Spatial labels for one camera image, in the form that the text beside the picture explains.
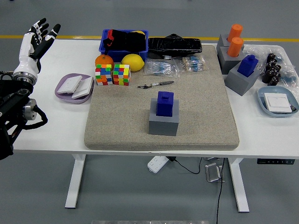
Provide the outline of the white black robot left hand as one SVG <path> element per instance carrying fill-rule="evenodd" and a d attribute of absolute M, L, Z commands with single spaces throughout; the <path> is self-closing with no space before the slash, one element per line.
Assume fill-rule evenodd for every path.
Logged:
<path fill-rule="evenodd" d="M 14 80 L 22 80 L 35 85 L 41 71 L 40 59 L 52 46 L 61 28 L 56 24 L 48 32 L 49 24 L 43 18 L 33 24 L 24 35 L 19 52 L 19 65 L 13 72 Z"/>

